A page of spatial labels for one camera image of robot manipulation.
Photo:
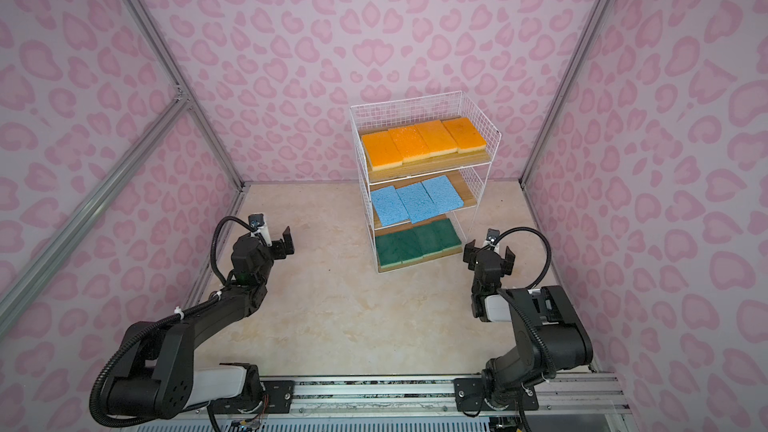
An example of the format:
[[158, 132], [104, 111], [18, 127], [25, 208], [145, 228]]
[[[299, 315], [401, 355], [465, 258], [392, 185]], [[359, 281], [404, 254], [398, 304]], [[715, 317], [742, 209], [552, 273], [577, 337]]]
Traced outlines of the orange sponge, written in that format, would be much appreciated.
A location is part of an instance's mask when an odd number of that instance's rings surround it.
[[457, 145], [459, 154], [484, 150], [487, 142], [467, 117], [444, 120], [443, 126]]
[[433, 120], [415, 125], [415, 129], [426, 144], [431, 157], [456, 153], [458, 145], [443, 122]]
[[365, 134], [361, 141], [373, 171], [389, 170], [403, 164], [403, 157], [388, 131]]
[[388, 131], [399, 151], [403, 163], [425, 160], [431, 157], [431, 151], [415, 126], [393, 128]]

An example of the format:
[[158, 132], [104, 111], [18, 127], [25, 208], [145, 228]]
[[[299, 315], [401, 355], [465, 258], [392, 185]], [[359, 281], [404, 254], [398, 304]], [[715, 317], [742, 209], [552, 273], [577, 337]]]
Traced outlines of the blue sponge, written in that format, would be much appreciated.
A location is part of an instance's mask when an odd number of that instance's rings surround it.
[[372, 205], [383, 227], [395, 225], [409, 219], [409, 214], [403, 205], [394, 186], [388, 186], [371, 192]]
[[396, 192], [411, 223], [416, 224], [439, 215], [437, 206], [421, 182], [398, 188]]
[[464, 207], [464, 200], [446, 175], [424, 180], [422, 185], [435, 205], [438, 214], [445, 214]]

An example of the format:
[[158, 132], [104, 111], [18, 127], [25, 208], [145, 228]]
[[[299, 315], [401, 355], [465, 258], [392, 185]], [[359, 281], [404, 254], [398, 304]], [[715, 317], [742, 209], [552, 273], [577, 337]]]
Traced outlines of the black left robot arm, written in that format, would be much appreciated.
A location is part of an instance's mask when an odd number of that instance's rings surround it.
[[257, 365], [195, 367], [196, 349], [256, 313], [267, 296], [274, 264], [295, 252], [291, 231], [285, 229], [281, 237], [272, 238], [261, 214], [251, 214], [246, 220], [225, 216], [214, 233], [221, 234], [229, 222], [246, 232], [233, 245], [228, 274], [218, 267], [217, 249], [210, 249], [210, 266], [220, 289], [200, 304], [176, 308], [163, 319], [129, 327], [91, 388], [88, 408], [98, 424], [130, 428], [199, 408], [206, 410], [211, 421], [224, 413], [267, 411], [269, 395]]

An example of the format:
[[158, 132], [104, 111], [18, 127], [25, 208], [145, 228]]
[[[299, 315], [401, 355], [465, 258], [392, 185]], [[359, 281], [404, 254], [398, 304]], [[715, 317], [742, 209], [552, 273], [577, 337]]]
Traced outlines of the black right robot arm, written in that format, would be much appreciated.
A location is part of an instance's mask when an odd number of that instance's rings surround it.
[[[502, 279], [511, 275], [516, 255], [500, 249], [503, 239], [530, 233], [542, 243], [542, 270], [522, 288], [505, 288]], [[526, 413], [539, 408], [535, 387], [560, 372], [586, 366], [593, 360], [592, 341], [563, 287], [544, 286], [553, 252], [545, 235], [531, 227], [505, 231], [490, 229], [481, 246], [464, 246], [462, 260], [473, 272], [471, 311], [484, 322], [512, 325], [514, 346], [491, 358], [476, 378], [455, 379], [454, 398], [458, 412], [475, 418], [484, 411], [514, 411], [519, 424]]]

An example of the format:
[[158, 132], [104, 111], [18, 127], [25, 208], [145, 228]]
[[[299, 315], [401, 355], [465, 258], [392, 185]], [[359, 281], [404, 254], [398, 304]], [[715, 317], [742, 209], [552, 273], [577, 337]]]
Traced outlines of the green sponge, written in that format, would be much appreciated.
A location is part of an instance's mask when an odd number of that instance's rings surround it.
[[413, 232], [423, 257], [433, 257], [443, 251], [440, 235], [432, 224], [415, 227]]
[[375, 246], [381, 272], [392, 270], [402, 264], [398, 239], [394, 234], [377, 236]]
[[424, 256], [420, 239], [414, 229], [397, 232], [395, 239], [398, 257], [403, 265], [417, 262]]
[[430, 229], [437, 240], [437, 245], [440, 247], [441, 252], [462, 248], [463, 243], [449, 219], [445, 218], [432, 222]]

